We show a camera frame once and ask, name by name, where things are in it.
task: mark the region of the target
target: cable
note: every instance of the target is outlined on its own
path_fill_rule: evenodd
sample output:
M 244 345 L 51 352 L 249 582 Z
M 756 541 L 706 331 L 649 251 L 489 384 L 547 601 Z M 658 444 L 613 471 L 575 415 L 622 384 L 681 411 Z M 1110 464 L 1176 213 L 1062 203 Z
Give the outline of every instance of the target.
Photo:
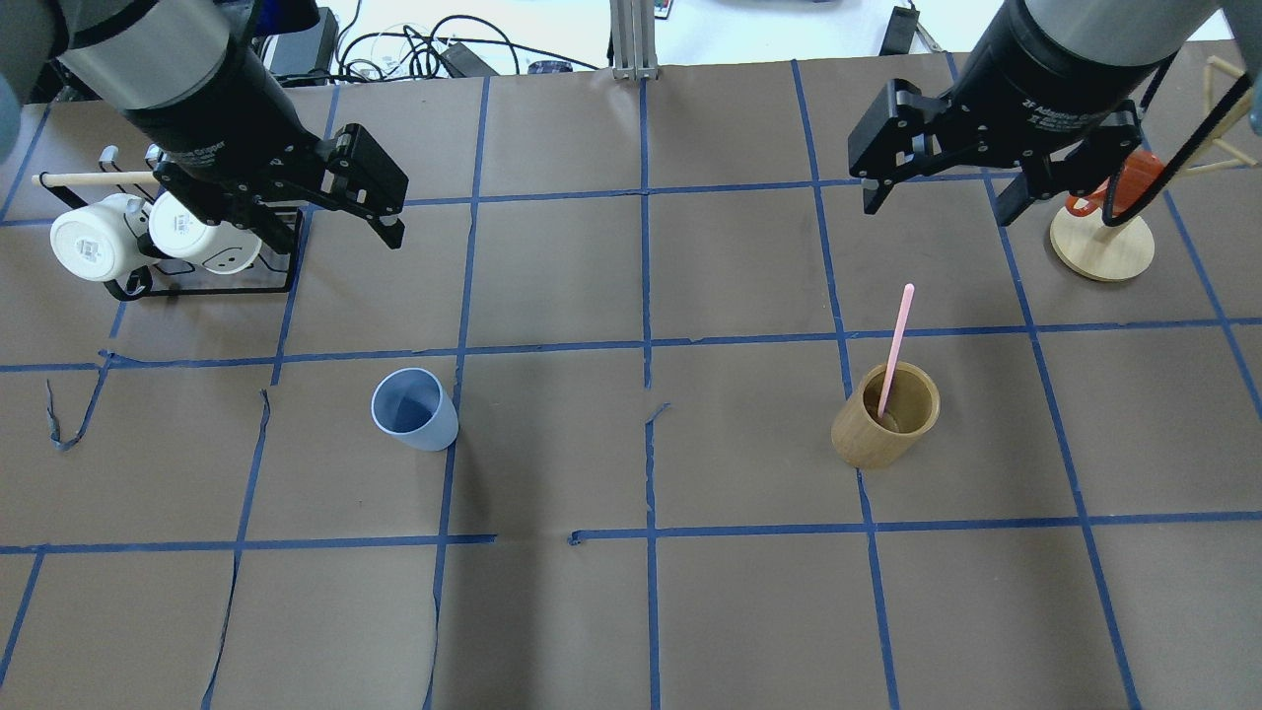
M 355 0 L 355 14 L 351 16 L 351 21 L 345 28 L 342 28 L 342 32 L 337 33 L 337 42 L 333 43 L 334 54 L 337 53 L 337 48 L 342 45 L 342 42 L 346 40 L 346 35 L 351 33 L 351 28 L 355 26 L 355 23 L 360 21 L 360 10 L 362 9 L 363 9 L 363 0 Z M 343 72 L 346 71 L 346 64 L 343 63 L 345 61 L 346 61 L 346 54 L 342 54 L 342 59 L 338 61 L 338 69 Z
M 1170 163 L 1167 163 L 1161 170 L 1157 179 L 1152 180 L 1152 184 L 1150 184 L 1148 188 L 1143 190 L 1143 194 L 1141 194 L 1138 199 L 1136 199 L 1135 203 L 1126 211 L 1121 214 L 1114 214 L 1113 198 L 1117 195 L 1117 184 L 1122 180 L 1122 170 L 1126 169 L 1126 161 L 1123 160 L 1117 168 L 1117 172 L 1113 173 L 1113 177 L 1108 182 L 1108 188 L 1104 190 L 1104 207 L 1102 213 L 1104 226 L 1114 227 L 1126 223 L 1143 211 L 1145 207 L 1151 204 L 1157 194 L 1165 189 L 1166 185 L 1170 184 L 1170 180 L 1174 179 L 1179 170 L 1182 169 L 1184 164 L 1191 159 L 1191 154 L 1195 153 L 1200 148 L 1200 144 L 1205 143 L 1205 139 L 1209 137 L 1209 134 L 1218 127 L 1218 124 L 1223 121 L 1223 117 L 1232 110 L 1232 106 L 1235 106 L 1235 102 L 1244 96 L 1244 92 L 1249 90 L 1249 86 L 1251 82 L 1248 74 L 1243 74 L 1241 78 L 1235 79 L 1235 83 L 1233 83 L 1232 87 L 1227 90 L 1227 93 L 1219 98 L 1214 110 L 1205 116 L 1205 120 L 1196 126 L 1196 130 L 1194 130 L 1188 137 L 1188 141 L 1182 144 L 1182 148 L 1175 153 L 1174 159 L 1171 159 Z
M 509 52 L 512 54 L 512 71 L 514 71 L 514 73 L 517 73 L 517 74 L 521 73 L 521 61 L 517 58 L 516 45 L 512 43 L 511 39 L 509 39 L 507 34 L 504 34 L 502 29 L 495 26 L 493 24 L 488 23 L 487 20 L 483 20 L 482 18 L 476 18 L 473 15 L 447 15 L 445 18 L 438 20 L 434 24 L 434 29 L 429 33 L 429 37 L 430 38 L 437 38 L 438 37 L 438 28 L 443 26 L 444 24 L 447 24 L 447 23 L 449 23 L 452 20 L 472 20 L 472 21 L 476 21 L 476 23 L 481 23 L 481 24 L 491 28 L 492 30 L 495 30 L 496 34 L 498 34 L 500 37 L 504 38 L 505 44 L 509 47 Z

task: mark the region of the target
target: grid square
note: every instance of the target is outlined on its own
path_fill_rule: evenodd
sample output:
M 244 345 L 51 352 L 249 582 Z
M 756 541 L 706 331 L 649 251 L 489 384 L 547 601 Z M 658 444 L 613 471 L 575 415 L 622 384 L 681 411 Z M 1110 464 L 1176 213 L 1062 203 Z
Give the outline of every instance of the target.
M 909 327 L 1022 322 L 991 202 L 981 180 L 899 185 L 876 214 L 862 188 L 824 190 L 846 329 L 888 329 L 901 284 L 916 284 Z
M 1042 347 L 1093 515 L 1262 508 L 1262 422 L 1222 330 L 1047 333 Z
M 403 247 L 360 218 L 318 212 L 294 296 L 286 352 L 456 347 L 469 208 L 409 207 Z
M 0 557 L 0 637 L 9 641 L 9 631 L 18 618 L 21 595 L 27 591 L 34 555 L 5 555 Z
M 468 197 L 481 78 L 342 86 L 334 122 L 356 122 L 408 175 L 408 199 Z
M 904 707 L 1126 707 L 1076 527 L 877 545 Z
M 95 298 L 116 305 L 101 290 Z M 286 299 L 284 293 L 141 298 L 127 303 L 111 348 L 150 363 L 271 358 Z
M 849 342 L 851 380 L 890 339 Z M 1025 334 L 915 337 L 900 359 L 934 380 L 938 424 L 886 470 L 864 472 L 877 521 L 1074 516 L 1060 445 Z
M 0 707 L 197 707 L 231 579 L 231 552 L 47 557 Z
M 6 219 L 53 218 L 67 211 L 61 199 L 30 183 L 30 175 L 49 173 L 95 173 L 101 150 L 119 146 L 119 166 L 124 170 L 145 169 L 145 150 L 153 143 L 119 115 L 105 101 L 59 101 L 53 103 L 43 132 L 35 143 L 27 174 L 19 175 L 20 185 L 9 207 Z M 97 202 L 119 189 L 107 187 L 76 187 L 74 192 L 88 203 Z
M 851 177 L 847 139 L 891 78 L 910 81 L 925 96 L 936 96 L 952 84 L 941 54 L 811 59 L 799 67 L 823 179 Z
M 492 81 L 482 194 L 637 188 L 639 90 L 610 69 Z
M 1262 526 L 1095 528 L 1145 707 L 1259 707 Z
M 1006 185 L 1007 180 L 996 180 L 994 188 L 1002 190 Z M 1119 282 L 1084 277 L 1056 256 L 1047 228 L 1064 206 L 1063 198 L 1035 203 L 1008 227 L 1008 241 L 1036 322 L 1129 323 L 1214 317 L 1165 201 L 1157 199 L 1143 212 L 1156 247 L 1152 264 L 1138 276 Z
M 644 527 L 647 401 L 640 349 L 471 354 L 449 530 Z
M 47 226 L 0 227 L 0 364 L 98 363 L 117 301 L 62 267 Z
M 1258 194 L 1262 172 L 1223 170 L 1179 180 L 1170 187 L 1196 252 L 1230 318 L 1262 317 L 1262 288 L 1256 264 L 1262 261 L 1262 204 L 1228 194 Z
M 644 545 L 449 547 L 434 707 L 647 707 Z
M 482 204 L 469 344 L 640 339 L 640 199 Z
M 215 707 L 419 707 L 434 657 L 434 556 L 242 555 Z
M 669 707 L 883 707 L 867 540 L 658 542 Z
M 654 337 L 832 332 L 810 189 L 650 203 Z
M 280 386 L 269 391 L 251 540 L 438 532 L 445 454 L 394 441 L 370 412 L 377 383 L 410 367 L 434 373 L 451 395 L 453 358 L 284 367 Z
M 835 342 L 661 347 L 654 393 L 658 526 L 862 520 L 828 428 L 842 407 Z
M 232 540 L 268 376 L 268 368 L 111 371 L 78 446 L 52 451 L 45 429 L 33 440 L 45 454 L 21 458 L 56 464 L 14 469 L 0 480 L 8 489 L 0 496 L 6 536 L 0 542 Z M 19 390 L 34 422 L 44 419 L 40 385 L 28 380 Z M 58 406 L 63 439 L 86 409 L 77 401 L 82 383 L 66 395 Z
M 48 441 L 45 380 L 53 388 L 62 440 L 68 440 L 83 422 L 97 375 L 0 375 L 0 545 L 47 541 L 47 507 L 58 494 L 54 482 L 77 480 L 90 470 L 91 455 L 85 455 L 83 448 L 61 454 Z
M 787 64 L 666 67 L 647 91 L 650 184 L 810 179 Z
M 39 119 L 43 117 L 47 106 L 47 103 L 28 103 L 19 111 L 18 136 L 13 141 L 13 150 L 9 151 L 8 156 L 0 159 L 0 209 L 4 208 L 4 201 L 9 198 L 9 189 L 14 187 L 14 182 L 25 177 L 18 174 L 18 168 L 21 166 L 23 158 L 27 156 L 27 149 L 30 148 L 30 141 L 35 137 L 35 127 L 39 125 Z M 0 218 L 5 218 L 5 214 L 0 213 Z

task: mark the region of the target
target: straw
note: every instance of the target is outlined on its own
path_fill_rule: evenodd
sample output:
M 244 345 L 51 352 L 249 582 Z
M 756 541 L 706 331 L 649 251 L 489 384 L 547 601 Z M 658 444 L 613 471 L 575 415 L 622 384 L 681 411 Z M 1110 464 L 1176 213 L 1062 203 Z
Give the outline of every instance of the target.
M 893 368 L 899 363 L 899 347 L 902 346 L 902 330 L 907 327 L 907 311 L 911 310 L 911 296 L 916 286 L 910 282 L 902 286 L 902 303 L 899 304 L 899 319 L 893 323 L 893 342 L 890 343 L 890 359 L 885 362 L 885 382 L 881 385 L 881 404 L 876 407 L 876 421 L 885 417 L 885 406 L 890 401 L 890 386 L 893 385 Z

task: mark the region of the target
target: black cable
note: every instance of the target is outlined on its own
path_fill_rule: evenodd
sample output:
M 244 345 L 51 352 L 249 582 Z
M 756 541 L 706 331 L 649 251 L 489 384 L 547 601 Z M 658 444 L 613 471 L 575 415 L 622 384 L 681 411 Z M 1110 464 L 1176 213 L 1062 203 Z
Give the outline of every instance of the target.
M 512 43 L 511 39 L 509 39 L 507 34 L 504 34 L 502 29 L 495 26 L 493 24 L 488 23 L 487 20 L 483 20 L 482 18 L 476 18 L 473 15 L 447 15 L 445 18 L 438 20 L 437 24 L 434 24 L 434 28 L 429 32 L 429 37 L 430 38 L 437 38 L 438 37 L 438 28 L 443 26 L 444 24 L 447 24 L 447 23 L 449 23 L 452 20 L 471 20 L 471 21 L 475 21 L 475 23 L 481 23 L 481 24 L 491 28 L 492 30 L 495 30 L 496 34 L 498 34 L 500 37 L 504 38 L 505 44 L 509 47 L 509 52 L 512 54 L 512 71 L 514 71 L 514 73 L 517 73 L 517 74 L 521 73 L 521 61 L 517 59 L 516 45 Z
M 346 35 L 351 33 L 351 28 L 355 26 L 355 23 L 360 21 L 360 10 L 362 9 L 363 9 L 363 0 L 355 0 L 355 15 L 352 15 L 351 21 L 345 28 L 342 28 L 342 32 L 337 33 L 337 42 L 333 43 L 334 54 L 337 53 L 337 48 L 342 45 L 342 42 L 346 40 Z M 342 58 L 338 59 L 337 62 L 337 68 L 342 72 L 346 72 L 345 62 L 346 62 L 346 54 L 343 53 Z
M 1113 173 L 1113 177 L 1108 182 L 1108 188 L 1104 190 L 1104 207 L 1102 214 L 1104 218 L 1104 226 L 1114 227 L 1126 223 L 1143 211 L 1145 207 L 1151 204 L 1157 194 L 1165 189 L 1166 185 L 1170 184 L 1170 180 L 1174 179 L 1179 170 L 1182 169 L 1184 164 L 1191 159 L 1191 154 L 1195 153 L 1200 148 L 1200 144 L 1205 143 L 1205 139 L 1209 137 L 1209 134 L 1218 127 L 1218 124 L 1223 121 L 1223 117 L 1232 110 L 1232 106 L 1234 106 L 1235 102 L 1244 96 L 1244 93 L 1249 90 L 1249 86 L 1251 82 L 1248 74 L 1241 76 L 1241 78 L 1235 79 L 1235 83 L 1233 83 L 1232 87 L 1227 90 L 1227 93 L 1219 98 L 1214 110 L 1205 116 L 1205 120 L 1196 126 L 1196 130 L 1194 130 L 1188 137 L 1188 141 L 1182 144 L 1182 148 L 1175 153 L 1174 159 L 1171 159 L 1170 163 L 1167 163 L 1161 170 L 1157 179 L 1152 180 L 1152 184 L 1143 190 L 1143 194 L 1141 194 L 1138 199 L 1136 199 L 1135 203 L 1131 204 L 1124 212 L 1114 214 L 1113 198 L 1117 195 L 1117 184 L 1122 180 L 1122 170 L 1126 169 L 1126 161 L 1123 160 L 1117 172 Z
M 1148 103 L 1152 103 L 1152 97 L 1157 95 L 1157 87 L 1160 87 L 1162 79 L 1166 78 L 1166 72 L 1170 71 L 1170 64 L 1175 63 L 1175 57 L 1179 53 L 1175 52 L 1174 54 L 1166 57 L 1166 59 L 1161 62 L 1161 66 L 1157 67 L 1156 73 L 1152 74 L 1152 81 L 1148 82 L 1148 87 L 1143 90 L 1143 98 L 1140 98 L 1140 111 L 1148 110 Z

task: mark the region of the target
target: round wooden base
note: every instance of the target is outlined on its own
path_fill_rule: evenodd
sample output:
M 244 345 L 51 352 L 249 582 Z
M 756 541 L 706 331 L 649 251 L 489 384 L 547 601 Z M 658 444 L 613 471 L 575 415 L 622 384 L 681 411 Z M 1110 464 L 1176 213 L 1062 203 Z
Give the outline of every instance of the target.
M 1064 207 L 1051 219 L 1051 247 L 1066 266 L 1103 281 L 1132 279 L 1152 262 L 1152 230 L 1136 217 L 1122 226 L 1107 227 L 1095 209 L 1075 217 Z

